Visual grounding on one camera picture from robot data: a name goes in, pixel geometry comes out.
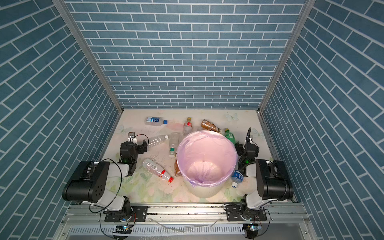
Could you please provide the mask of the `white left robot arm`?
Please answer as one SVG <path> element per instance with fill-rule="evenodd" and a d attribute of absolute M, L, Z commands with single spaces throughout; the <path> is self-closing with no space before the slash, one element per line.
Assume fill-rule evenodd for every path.
<path fill-rule="evenodd" d="M 128 140 L 121 144 L 119 161 L 104 159 L 100 162 L 82 161 L 65 185 L 62 198 L 69 202 L 89 202 L 102 211 L 117 212 L 124 216 L 132 214 L 130 201 L 119 193 L 106 189 L 108 178 L 133 175 L 138 156 L 148 151 L 149 140 L 136 144 Z"/>

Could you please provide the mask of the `white bin with pink liner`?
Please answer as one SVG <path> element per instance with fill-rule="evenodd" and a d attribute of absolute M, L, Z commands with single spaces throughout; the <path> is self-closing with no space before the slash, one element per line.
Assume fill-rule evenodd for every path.
<path fill-rule="evenodd" d="M 232 176 L 238 162 L 235 145 L 220 133 L 196 131 L 177 149 L 177 166 L 190 193 L 199 198 L 216 195 Z"/>

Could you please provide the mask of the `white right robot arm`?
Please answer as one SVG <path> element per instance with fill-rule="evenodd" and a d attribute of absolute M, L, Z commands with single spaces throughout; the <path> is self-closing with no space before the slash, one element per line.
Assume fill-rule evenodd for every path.
<path fill-rule="evenodd" d="M 294 187 L 285 163 L 258 159 L 260 147 L 252 140 L 251 131 L 249 128 L 242 148 L 237 148 L 238 170 L 256 180 L 256 190 L 242 199 L 244 209 L 261 210 L 271 202 L 291 200 Z"/>

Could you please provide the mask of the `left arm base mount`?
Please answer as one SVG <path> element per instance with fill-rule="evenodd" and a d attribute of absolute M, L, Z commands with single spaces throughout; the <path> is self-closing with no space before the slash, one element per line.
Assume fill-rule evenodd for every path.
<path fill-rule="evenodd" d="M 105 211 L 106 223 L 133 223 L 145 222 L 148 213 L 147 206 L 131 206 L 120 211 Z"/>

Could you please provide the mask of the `clear bottle white cap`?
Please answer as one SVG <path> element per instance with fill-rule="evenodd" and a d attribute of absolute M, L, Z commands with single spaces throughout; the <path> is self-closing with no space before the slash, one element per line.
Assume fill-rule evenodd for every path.
<path fill-rule="evenodd" d="M 168 135 L 158 135 L 156 137 L 149 138 L 148 148 L 158 146 L 165 143 L 169 139 Z"/>

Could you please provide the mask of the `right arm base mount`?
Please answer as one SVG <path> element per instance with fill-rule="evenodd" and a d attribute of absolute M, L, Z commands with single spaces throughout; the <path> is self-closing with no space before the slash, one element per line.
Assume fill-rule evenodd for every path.
<path fill-rule="evenodd" d="M 263 210 L 251 210 L 244 205 L 235 203 L 226 203 L 223 205 L 226 212 L 227 221 L 229 222 L 250 222 L 250 221 L 266 221 L 266 212 Z"/>

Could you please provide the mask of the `clear bottle red label yellow cap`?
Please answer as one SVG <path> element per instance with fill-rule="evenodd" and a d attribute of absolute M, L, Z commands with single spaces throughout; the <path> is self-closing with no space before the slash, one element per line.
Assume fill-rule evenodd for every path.
<path fill-rule="evenodd" d="M 183 135 L 187 136 L 191 132 L 192 132 L 192 119 L 191 117 L 188 117 L 184 123 Z"/>

